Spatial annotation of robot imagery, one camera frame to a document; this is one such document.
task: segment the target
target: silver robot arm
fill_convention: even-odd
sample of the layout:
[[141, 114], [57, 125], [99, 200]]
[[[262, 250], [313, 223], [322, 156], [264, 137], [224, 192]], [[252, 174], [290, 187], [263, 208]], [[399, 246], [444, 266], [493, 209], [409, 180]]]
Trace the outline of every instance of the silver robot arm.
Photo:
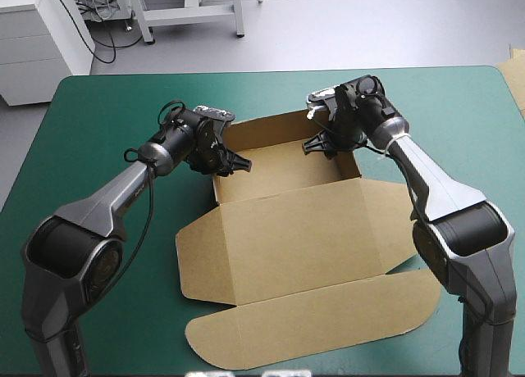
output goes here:
[[[22, 320], [44, 377], [89, 375], [78, 317], [103, 298], [133, 261], [153, 214], [154, 179], [182, 161], [203, 174], [250, 170], [251, 162], [222, 142], [222, 131], [235, 116], [209, 107], [189, 111], [182, 102], [171, 102], [161, 113], [168, 107], [164, 121], [159, 118], [159, 131], [138, 150], [126, 151], [137, 154], [127, 169], [90, 197], [59, 207], [22, 249]], [[123, 215], [147, 188], [146, 226], [119, 270], [127, 238]]]
[[409, 123], [385, 97], [381, 81], [365, 75], [312, 93], [315, 119], [330, 112], [323, 130], [304, 143], [306, 154], [368, 147], [392, 158], [413, 203], [413, 240], [447, 292], [463, 303], [461, 374], [506, 377], [516, 312], [512, 268], [514, 230], [485, 195], [450, 178], [410, 137]]

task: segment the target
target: unfolded cardboard box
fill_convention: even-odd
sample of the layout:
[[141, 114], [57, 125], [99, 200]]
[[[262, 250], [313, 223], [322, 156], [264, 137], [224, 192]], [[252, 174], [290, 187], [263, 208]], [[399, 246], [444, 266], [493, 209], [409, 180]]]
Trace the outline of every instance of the unfolded cardboard box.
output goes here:
[[176, 236], [182, 293], [234, 305], [196, 318], [208, 363], [250, 369], [404, 334], [434, 311], [429, 270], [386, 273], [415, 254], [402, 184], [362, 179], [351, 153], [304, 155], [305, 111], [226, 131], [251, 173], [214, 181], [218, 207]]

